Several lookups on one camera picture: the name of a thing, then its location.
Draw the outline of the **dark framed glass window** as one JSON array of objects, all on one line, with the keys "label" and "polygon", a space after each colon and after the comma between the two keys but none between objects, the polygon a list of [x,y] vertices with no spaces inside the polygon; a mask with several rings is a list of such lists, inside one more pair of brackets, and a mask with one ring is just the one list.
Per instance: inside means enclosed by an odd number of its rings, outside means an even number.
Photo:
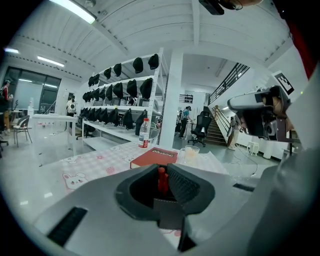
[{"label": "dark framed glass window", "polygon": [[36,114],[55,112],[60,78],[10,66],[4,79],[10,81],[11,110],[27,111],[32,107]]}]

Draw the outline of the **white table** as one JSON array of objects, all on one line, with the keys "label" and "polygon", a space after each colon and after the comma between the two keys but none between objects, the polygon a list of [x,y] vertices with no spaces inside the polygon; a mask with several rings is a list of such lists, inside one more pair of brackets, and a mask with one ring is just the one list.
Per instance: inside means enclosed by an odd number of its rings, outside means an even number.
[{"label": "white table", "polygon": [[33,120],[33,131],[36,131],[38,121],[58,121],[66,122],[67,128],[69,128],[68,123],[72,123],[71,134],[67,132],[67,148],[72,149],[73,155],[77,155],[76,150],[76,117],[71,117],[67,115],[57,115],[57,114],[34,114],[32,116]]}]

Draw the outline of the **clear water bottle red label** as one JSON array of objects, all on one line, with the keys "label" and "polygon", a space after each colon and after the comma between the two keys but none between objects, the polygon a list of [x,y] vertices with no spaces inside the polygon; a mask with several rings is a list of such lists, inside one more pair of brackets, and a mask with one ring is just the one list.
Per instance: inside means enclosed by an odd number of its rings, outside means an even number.
[{"label": "clear water bottle red label", "polygon": [[149,143],[149,135],[150,135],[150,122],[148,118],[143,119],[143,123],[139,130],[139,147],[147,148]]}]

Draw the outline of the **person's right hand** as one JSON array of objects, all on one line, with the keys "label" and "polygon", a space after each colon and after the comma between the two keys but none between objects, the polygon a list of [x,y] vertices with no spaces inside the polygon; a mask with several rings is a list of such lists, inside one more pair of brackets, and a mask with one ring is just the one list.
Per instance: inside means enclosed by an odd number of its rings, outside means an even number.
[{"label": "person's right hand", "polygon": [[280,118],[287,118],[286,111],[283,107],[282,100],[277,96],[267,96],[262,98],[263,104],[265,106],[271,106],[273,109],[273,113]]}]

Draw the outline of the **white plastic stool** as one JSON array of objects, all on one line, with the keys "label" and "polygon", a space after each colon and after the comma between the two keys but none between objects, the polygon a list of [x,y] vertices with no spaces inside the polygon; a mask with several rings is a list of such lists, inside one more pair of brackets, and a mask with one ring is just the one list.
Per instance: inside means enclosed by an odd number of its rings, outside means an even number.
[{"label": "white plastic stool", "polygon": [[253,142],[253,141],[249,141],[248,145],[247,145],[247,151],[250,153],[250,155],[255,155],[257,156],[257,154],[259,153],[259,143],[257,142]]}]

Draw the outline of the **black office chair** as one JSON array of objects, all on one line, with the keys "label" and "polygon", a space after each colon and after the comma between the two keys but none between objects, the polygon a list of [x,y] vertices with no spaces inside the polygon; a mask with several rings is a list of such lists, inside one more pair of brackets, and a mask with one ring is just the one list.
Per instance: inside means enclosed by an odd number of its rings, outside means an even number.
[{"label": "black office chair", "polygon": [[210,116],[210,113],[207,111],[202,111],[197,116],[196,126],[195,129],[191,131],[192,135],[195,135],[195,138],[188,139],[187,143],[192,142],[192,145],[194,146],[196,143],[202,144],[203,147],[206,146],[204,139],[208,135],[208,128],[209,125],[212,122],[212,118]]}]

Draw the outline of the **staircase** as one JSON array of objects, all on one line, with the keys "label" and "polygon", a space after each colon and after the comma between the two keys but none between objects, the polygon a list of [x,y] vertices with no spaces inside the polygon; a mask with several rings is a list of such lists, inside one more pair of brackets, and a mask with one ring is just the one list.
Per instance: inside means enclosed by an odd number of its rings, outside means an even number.
[{"label": "staircase", "polygon": [[208,144],[227,146],[227,133],[230,127],[230,122],[217,106],[204,106],[203,110],[208,112],[209,116],[212,118],[208,127],[208,134],[204,141]]}]

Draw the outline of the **person's red shirt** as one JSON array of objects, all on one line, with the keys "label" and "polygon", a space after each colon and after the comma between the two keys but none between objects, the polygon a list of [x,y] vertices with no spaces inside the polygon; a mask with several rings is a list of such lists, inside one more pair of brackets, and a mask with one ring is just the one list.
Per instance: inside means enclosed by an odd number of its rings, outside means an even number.
[{"label": "person's red shirt", "polygon": [[286,23],[289,27],[290,33],[292,34],[293,44],[302,60],[306,77],[309,80],[314,73],[318,62],[313,52],[311,40],[308,38],[307,33],[303,32],[302,26],[298,25],[297,22],[286,20]]}]

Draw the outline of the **black and white chair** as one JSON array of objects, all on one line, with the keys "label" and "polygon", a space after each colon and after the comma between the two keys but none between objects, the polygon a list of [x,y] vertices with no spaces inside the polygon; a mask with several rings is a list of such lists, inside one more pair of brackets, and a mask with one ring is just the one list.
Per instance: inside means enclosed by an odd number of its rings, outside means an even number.
[{"label": "black and white chair", "polygon": [[19,147],[19,140],[18,140],[18,134],[19,133],[24,133],[26,140],[30,140],[31,143],[31,135],[29,132],[29,121],[30,121],[30,116],[26,115],[22,118],[20,118],[17,122],[16,125],[13,126],[13,137],[14,137],[14,143]]}]

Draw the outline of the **red book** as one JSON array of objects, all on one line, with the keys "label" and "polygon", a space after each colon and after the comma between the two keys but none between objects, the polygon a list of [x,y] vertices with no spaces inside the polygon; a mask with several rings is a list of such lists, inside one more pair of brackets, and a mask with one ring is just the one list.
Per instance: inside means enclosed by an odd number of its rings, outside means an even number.
[{"label": "red book", "polygon": [[153,147],[144,154],[133,159],[130,162],[130,168],[134,169],[152,164],[167,166],[168,164],[176,163],[177,159],[177,152]]}]

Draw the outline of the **black balcony railing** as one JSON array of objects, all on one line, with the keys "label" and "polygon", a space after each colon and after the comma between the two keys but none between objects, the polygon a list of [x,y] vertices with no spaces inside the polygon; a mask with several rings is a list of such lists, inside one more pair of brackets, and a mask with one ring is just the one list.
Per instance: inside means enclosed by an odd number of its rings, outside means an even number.
[{"label": "black balcony railing", "polygon": [[219,98],[228,88],[230,88],[237,80],[239,80],[248,70],[249,66],[237,62],[228,75],[223,79],[220,85],[213,91],[208,98],[208,105]]}]

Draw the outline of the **white square pillar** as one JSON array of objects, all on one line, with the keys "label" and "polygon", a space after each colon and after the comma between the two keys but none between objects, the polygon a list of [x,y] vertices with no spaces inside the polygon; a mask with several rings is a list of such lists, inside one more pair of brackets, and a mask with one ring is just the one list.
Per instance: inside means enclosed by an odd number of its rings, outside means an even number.
[{"label": "white square pillar", "polygon": [[175,49],[172,51],[159,139],[159,145],[165,148],[171,148],[174,141],[181,92],[183,56],[182,50]]}]

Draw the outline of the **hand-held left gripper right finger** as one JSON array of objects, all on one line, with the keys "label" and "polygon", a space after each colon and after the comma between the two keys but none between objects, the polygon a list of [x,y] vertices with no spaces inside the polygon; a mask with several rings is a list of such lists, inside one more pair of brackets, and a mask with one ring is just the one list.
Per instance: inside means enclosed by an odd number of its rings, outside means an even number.
[{"label": "hand-held left gripper right finger", "polygon": [[169,164],[167,172],[183,218],[178,247],[166,256],[251,256],[253,228],[245,213],[259,179],[181,164]]}]

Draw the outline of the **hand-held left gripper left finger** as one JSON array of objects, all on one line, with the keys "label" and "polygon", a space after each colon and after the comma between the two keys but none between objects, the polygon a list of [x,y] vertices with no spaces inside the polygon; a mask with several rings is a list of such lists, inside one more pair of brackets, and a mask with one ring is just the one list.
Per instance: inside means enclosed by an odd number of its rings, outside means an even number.
[{"label": "hand-held left gripper left finger", "polygon": [[116,200],[117,186],[151,166],[86,182],[34,222],[58,250],[80,256],[173,256],[175,248],[155,220],[137,220]]}]

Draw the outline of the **small red object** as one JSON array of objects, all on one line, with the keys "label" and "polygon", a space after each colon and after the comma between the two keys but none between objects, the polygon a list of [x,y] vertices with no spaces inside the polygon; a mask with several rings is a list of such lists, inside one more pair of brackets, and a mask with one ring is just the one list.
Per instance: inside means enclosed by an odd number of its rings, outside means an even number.
[{"label": "small red object", "polygon": [[159,167],[157,173],[159,196],[161,199],[166,199],[169,191],[169,175],[164,167]]}]

